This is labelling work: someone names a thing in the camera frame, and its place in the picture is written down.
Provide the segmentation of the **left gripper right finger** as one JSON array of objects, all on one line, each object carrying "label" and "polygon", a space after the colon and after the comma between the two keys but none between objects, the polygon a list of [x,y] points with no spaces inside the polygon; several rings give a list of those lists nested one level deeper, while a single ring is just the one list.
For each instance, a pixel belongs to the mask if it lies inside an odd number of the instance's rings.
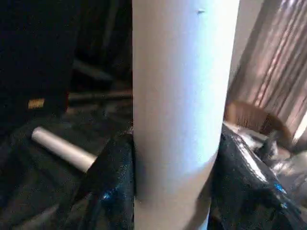
[{"label": "left gripper right finger", "polygon": [[307,217],[238,134],[222,127],[212,207],[225,230],[305,230]]}]

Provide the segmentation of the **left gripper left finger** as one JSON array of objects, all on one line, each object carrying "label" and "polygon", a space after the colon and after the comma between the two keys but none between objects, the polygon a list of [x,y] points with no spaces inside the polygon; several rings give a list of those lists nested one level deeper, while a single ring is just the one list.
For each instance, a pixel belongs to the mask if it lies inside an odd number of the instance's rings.
[{"label": "left gripper left finger", "polygon": [[78,188],[60,205],[57,228],[132,230],[134,179],[132,134],[111,137]]}]

